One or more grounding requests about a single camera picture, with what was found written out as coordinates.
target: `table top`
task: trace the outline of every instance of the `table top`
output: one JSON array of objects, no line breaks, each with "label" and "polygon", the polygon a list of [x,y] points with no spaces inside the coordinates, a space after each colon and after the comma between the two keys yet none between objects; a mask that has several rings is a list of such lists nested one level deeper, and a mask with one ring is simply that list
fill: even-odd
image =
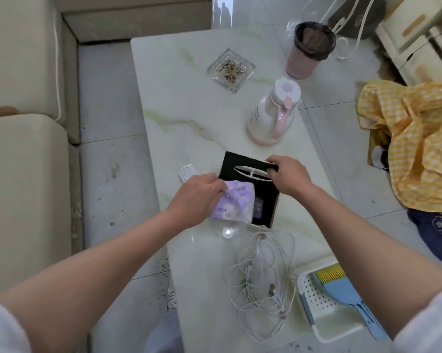
[{"label": "table top", "polygon": [[[279,143],[263,147],[247,136],[246,122],[257,102],[284,75],[260,26],[135,38],[131,47],[161,210],[181,186],[182,167],[218,173],[225,151],[259,160],[273,153],[297,158],[313,182],[334,195],[297,109]],[[206,75],[227,48],[256,65],[236,94]],[[226,271],[252,236],[242,232],[225,239],[223,223],[207,219],[167,244],[185,352],[267,352],[310,332],[298,303],[266,343],[254,342],[239,328]],[[295,237],[297,265],[331,253],[306,209],[288,196],[278,199],[273,228]]]}]

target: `pink trash can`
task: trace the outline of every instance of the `pink trash can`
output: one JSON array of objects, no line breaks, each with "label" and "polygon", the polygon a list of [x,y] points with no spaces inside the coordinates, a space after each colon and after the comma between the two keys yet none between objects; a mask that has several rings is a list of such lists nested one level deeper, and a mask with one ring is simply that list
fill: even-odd
[{"label": "pink trash can", "polygon": [[295,79],[311,75],[320,61],[326,59],[335,48],[335,34],[317,22],[300,23],[295,28],[295,44],[286,64],[286,72]]}]

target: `yellow checkered fabric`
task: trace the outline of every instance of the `yellow checkered fabric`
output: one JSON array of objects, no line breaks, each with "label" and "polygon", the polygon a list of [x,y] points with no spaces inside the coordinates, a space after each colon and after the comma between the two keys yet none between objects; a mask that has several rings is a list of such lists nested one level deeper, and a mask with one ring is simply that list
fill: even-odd
[{"label": "yellow checkered fabric", "polygon": [[362,128],[391,135],[395,196],[406,207],[442,212],[442,84],[368,84],[358,98],[358,114]]}]

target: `hand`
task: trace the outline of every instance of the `hand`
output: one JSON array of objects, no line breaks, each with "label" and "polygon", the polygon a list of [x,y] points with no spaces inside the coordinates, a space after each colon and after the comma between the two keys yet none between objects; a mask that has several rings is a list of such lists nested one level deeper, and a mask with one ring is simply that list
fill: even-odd
[{"label": "hand", "polygon": [[298,200],[303,189],[314,186],[300,161],[278,155],[271,155],[266,161],[278,165],[278,171],[269,168],[267,172],[280,192]]},{"label": "hand", "polygon": [[200,224],[213,212],[226,183],[214,173],[191,177],[177,191],[166,211],[181,230]]}]

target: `tissue packet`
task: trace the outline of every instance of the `tissue packet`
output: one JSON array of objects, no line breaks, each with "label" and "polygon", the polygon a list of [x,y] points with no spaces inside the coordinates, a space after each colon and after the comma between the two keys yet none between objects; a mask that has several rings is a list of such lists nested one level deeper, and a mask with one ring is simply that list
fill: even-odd
[{"label": "tissue packet", "polygon": [[251,223],[255,201],[254,185],[251,182],[224,181],[228,189],[223,189],[210,218],[236,220]]}]

